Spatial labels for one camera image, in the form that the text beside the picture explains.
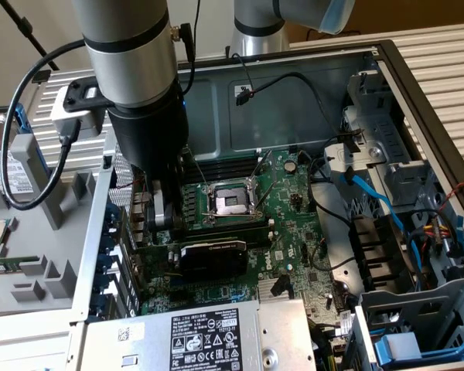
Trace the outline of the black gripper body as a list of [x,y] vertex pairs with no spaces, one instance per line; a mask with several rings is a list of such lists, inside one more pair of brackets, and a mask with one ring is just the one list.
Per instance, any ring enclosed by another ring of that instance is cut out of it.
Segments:
[[107,109],[123,156],[151,180],[167,182],[189,137],[189,124],[178,80],[144,107]]

